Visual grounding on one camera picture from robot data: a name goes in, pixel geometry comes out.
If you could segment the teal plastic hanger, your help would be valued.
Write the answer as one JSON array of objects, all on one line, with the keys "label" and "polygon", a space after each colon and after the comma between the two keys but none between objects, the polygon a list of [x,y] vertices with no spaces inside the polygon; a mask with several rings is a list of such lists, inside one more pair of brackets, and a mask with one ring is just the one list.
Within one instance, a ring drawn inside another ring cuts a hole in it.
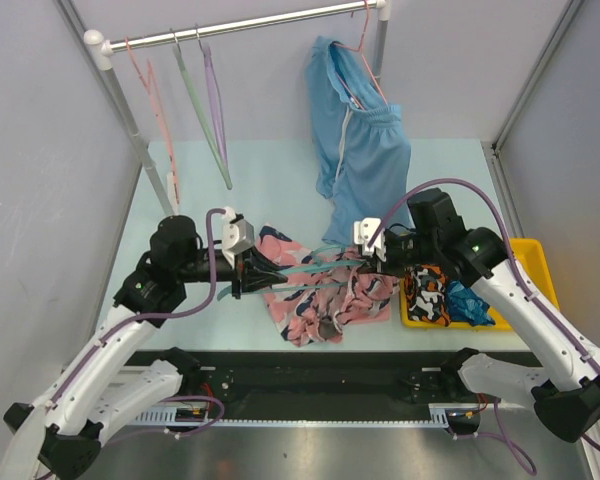
[{"label": "teal plastic hanger", "polygon": [[[338,250],[341,256],[334,261],[326,261],[322,258],[322,254],[331,250]],[[360,259],[345,259],[344,254],[347,251],[347,247],[340,244],[324,245],[310,252],[309,258],[311,263],[301,264],[296,267],[287,267],[281,270],[281,273],[288,278],[290,275],[295,274],[317,274],[326,271],[330,271],[336,268],[353,268],[359,267],[363,264]],[[303,291],[307,289],[318,289],[318,286],[288,286],[289,280],[283,280],[283,287],[265,286],[259,287],[253,292],[246,292],[246,295],[263,295],[265,293],[277,293],[277,292],[292,292],[292,291]]]}]

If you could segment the pink patterned shorts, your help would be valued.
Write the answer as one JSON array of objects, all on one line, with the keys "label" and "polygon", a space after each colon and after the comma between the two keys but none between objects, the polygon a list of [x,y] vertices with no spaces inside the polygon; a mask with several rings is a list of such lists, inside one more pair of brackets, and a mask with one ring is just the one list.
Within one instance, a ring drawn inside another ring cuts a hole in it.
[{"label": "pink patterned shorts", "polygon": [[[281,269],[311,263],[309,254],[313,251],[271,225],[261,228],[257,248]],[[338,250],[322,254],[326,261],[340,256]],[[344,258],[362,260],[353,247],[347,247]],[[278,333],[297,347],[338,343],[348,325],[387,321],[391,298],[399,290],[397,278],[365,273],[362,265],[317,274],[295,274],[287,279],[288,286],[318,286],[318,289],[263,294]]]}]

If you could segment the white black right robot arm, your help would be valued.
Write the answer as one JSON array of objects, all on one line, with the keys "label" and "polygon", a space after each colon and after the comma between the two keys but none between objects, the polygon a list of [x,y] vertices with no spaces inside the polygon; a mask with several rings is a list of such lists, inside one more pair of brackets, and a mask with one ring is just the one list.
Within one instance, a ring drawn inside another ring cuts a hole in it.
[{"label": "white black right robot arm", "polygon": [[464,348],[445,366],[443,393],[464,401],[473,393],[532,410],[558,438],[574,443],[600,420],[600,348],[587,340],[522,270],[508,240],[468,229],[450,196],[431,188],[404,198],[415,229],[397,235],[379,218],[355,223],[353,239],[375,273],[402,277],[431,264],[471,289],[501,314],[532,351],[536,368]]}]

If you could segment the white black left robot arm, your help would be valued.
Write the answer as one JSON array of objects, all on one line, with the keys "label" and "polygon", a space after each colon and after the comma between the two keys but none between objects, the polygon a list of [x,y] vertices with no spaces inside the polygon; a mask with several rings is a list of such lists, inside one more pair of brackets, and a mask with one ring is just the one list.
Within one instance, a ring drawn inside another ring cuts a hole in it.
[{"label": "white black left robot arm", "polygon": [[13,437],[0,479],[30,479],[39,465],[59,479],[79,478],[129,422],[171,397],[187,400],[201,387],[199,363],[178,348],[165,351],[134,380],[108,392],[131,356],[169,320],[201,312],[219,283],[246,293],[286,282],[280,267],[256,248],[252,225],[232,209],[219,240],[200,236],[184,215],[164,218],[149,248],[123,281],[104,323],[53,384],[31,403],[14,403],[3,420]]}]

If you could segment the camouflage patterned shorts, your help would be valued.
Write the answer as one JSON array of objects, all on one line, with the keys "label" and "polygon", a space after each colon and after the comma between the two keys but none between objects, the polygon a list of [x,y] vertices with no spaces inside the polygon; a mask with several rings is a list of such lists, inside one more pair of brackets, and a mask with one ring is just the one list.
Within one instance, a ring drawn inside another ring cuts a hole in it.
[{"label": "camouflage patterned shorts", "polygon": [[412,322],[448,327],[451,316],[446,303],[449,279],[438,266],[418,265],[405,277],[406,318]]}]

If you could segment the blue patterned shorts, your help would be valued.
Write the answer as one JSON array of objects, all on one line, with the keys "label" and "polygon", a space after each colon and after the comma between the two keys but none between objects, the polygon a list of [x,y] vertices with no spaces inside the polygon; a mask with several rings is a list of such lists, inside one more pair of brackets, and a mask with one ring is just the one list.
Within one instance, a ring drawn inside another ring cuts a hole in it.
[{"label": "blue patterned shorts", "polygon": [[453,322],[471,327],[495,325],[495,320],[489,314],[490,305],[459,281],[452,281],[448,285],[446,306]]}]

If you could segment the light blue shorts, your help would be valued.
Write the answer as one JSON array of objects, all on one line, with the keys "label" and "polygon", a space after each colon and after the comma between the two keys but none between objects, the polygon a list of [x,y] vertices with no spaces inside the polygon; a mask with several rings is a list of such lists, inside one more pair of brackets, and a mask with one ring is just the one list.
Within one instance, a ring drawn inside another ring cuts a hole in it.
[{"label": "light blue shorts", "polygon": [[354,53],[318,37],[305,69],[316,190],[333,205],[323,241],[353,243],[353,225],[385,216],[406,193],[411,145],[401,107],[387,103]]}]

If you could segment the purple plastic hanger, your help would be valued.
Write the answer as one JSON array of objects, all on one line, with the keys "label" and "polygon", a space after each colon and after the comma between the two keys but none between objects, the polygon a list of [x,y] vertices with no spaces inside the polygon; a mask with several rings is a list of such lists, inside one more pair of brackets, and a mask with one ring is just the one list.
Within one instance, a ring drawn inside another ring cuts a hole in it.
[{"label": "purple plastic hanger", "polygon": [[199,35],[196,35],[196,39],[199,49],[203,55],[207,97],[209,101],[216,146],[220,154],[222,165],[224,167],[228,167],[222,98],[214,70],[212,52],[209,44],[203,42]]}]

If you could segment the light green plastic hanger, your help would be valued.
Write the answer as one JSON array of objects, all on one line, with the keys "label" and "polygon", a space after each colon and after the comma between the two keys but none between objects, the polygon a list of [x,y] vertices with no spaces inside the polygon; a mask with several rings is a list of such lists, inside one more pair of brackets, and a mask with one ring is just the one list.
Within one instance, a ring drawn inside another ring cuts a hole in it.
[{"label": "light green plastic hanger", "polygon": [[173,37],[174,44],[175,44],[175,46],[173,47],[174,58],[176,59],[176,63],[178,65],[178,69],[179,69],[182,81],[185,85],[185,89],[189,96],[189,100],[194,109],[195,115],[197,117],[199,126],[202,130],[202,133],[206,140],[208,148],[209,148],[211,155],[216,163],[216,167],[218,168],[218,171],[224,182],[225,188],[227,190],[231,191],[233,189],[233,182],[232,182],[231,174],[229,171],[229,165],[228,165],[228,167],[224,167],[222,165],[222,162],[220,159],[220,154],[219,154],[217,146],[216,146],[213,126],[212,126],[212,119],[207,117],[206,112],[202,106],[200,94],[198,93],[198,90],[193,81],[193,78],[187,69],[187,65],[184,60],[182,48],[180,46],[179,37],[174,31],[172,31],[172,37]]}]

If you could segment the yellow plastic bin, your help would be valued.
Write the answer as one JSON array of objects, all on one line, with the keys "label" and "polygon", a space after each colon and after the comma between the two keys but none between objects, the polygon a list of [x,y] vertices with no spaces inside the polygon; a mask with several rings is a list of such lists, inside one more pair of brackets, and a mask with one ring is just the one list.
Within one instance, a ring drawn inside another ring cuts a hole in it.
[{"label": "yellow plastic bin", "polygon": [[[549,267],[545,258],[544,250],[541,243],[535,239],[529,238],[513,238],[511,246],[515,257],[520,262],[522,268],[529,276],[531,281],[541,291],[541,293],[556,307],[559,307],[558,298],[554,289],[553,281],[549,271]],[[400,316],[402,324],[407,328],[420,329],[443,329],[443,330],[466,330],[466,331],[487,331],[487,332],[508,332],[511,331],[511,326],[506,319],[493,307],[490,306],[489,314],[495,320],[495,325],[491,327],[471,327],[465,323],[456,323],[451,320],[448,327],[442,327],[427,323],[418,323],[409,321],[406,318],[406,299],[405,299],[405,281],[401,284],[400,289]]]}]

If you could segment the metal clothes rack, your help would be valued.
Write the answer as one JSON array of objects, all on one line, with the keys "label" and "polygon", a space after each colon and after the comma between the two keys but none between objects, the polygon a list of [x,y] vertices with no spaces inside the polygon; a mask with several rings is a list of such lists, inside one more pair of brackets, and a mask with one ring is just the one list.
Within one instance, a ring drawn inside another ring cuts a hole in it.
[{"label": "metal clothes rack", "polygon": [[215,25],[150,34],[129,41],[110,41],[106,39],[100,31],[95,29],[89,29],[82,34],[82,41],[87,52],[96,69],[102,74],[107,91],[112,95],[114,106],[122,117],[123,125],[130,135],[132,146],[136,151],[142,168],[149,178],[160,207],[166,216],[176,212],[177,201],[169,197],[171,191],[167,188],[167,184],[162,181],[160,174],[157,171],[157,167],[155,166],[155,162],[148,153],[148,144],[142,138],[138,124],[133,116],[116,72],[114,71],[112,61],[113,55],[117,52],[125,51],[127,47],[133,49],[149,48],[314,18],[349,14],[371,8],[378,11],[378,47],[380,49],[375,54],[374,67],[372,68],[372,77],[377,79],[381,71],[381,63],[384,56],[382,48],[384,48],[386,43],[386,27],[391,16],[391,3],[389,1],[352,1],[311,9],[234,20]]}]

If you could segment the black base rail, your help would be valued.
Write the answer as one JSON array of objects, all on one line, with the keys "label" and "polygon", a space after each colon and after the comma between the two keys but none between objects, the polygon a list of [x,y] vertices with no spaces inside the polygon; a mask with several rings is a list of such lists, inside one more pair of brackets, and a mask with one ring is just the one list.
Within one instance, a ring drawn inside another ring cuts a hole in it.
[{"label": "black base rail", "polygon": [[430,407],[481,414],[494,395],[472,393],[445,365],[451,352],[193,351],[183,394],[209,394],[225,420],[387,424],[429,419]]}]

